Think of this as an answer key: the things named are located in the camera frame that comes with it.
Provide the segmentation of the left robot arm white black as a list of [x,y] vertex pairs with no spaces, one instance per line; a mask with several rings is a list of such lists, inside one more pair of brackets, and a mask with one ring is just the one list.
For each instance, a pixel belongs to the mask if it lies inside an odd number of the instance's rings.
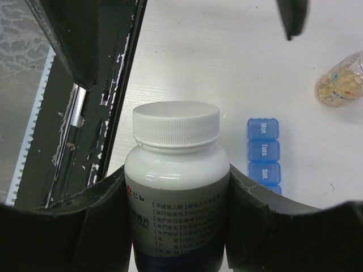
[[[286,39],[303,32],[310,1],[276,1]],[[103,4],[141,16],[147,1],[25,1],[73,82],[86,90],[96,85],[99,70],[99,19]]]

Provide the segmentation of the white cap dark pill bottle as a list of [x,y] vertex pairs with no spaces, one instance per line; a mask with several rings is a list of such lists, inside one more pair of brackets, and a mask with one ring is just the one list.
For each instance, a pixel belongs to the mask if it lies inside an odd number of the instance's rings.
[[230,161],[218,144],[220,109],[162,101],[133,109],[125,159],[138,271],[218,271],[225,250]]

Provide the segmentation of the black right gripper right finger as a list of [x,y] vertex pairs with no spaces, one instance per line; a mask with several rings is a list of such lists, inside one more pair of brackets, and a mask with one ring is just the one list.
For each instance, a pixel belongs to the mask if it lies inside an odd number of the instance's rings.
[[226,255],[234,271],[361,271],[362,202],[319,209],[231,169]]

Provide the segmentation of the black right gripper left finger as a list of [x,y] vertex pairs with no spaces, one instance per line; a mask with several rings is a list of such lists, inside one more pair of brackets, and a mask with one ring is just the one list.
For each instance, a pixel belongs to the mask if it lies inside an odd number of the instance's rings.
[[128,271],[124,167],[49,208],[1,205],[1,271]]

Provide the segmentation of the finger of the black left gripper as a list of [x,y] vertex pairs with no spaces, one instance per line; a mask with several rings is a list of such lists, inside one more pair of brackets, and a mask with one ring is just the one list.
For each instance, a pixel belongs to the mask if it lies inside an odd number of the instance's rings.
[[277,7],[288,41],[303,33],[309,13],[308,0],[277,0]]

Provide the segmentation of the blue weekly pill organizer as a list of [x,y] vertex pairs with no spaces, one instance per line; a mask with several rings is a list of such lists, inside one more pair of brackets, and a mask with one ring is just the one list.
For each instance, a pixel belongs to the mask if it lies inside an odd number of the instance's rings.
[[281,194],[279,122],[275,118],[247,121],[248,176],[267,189]]

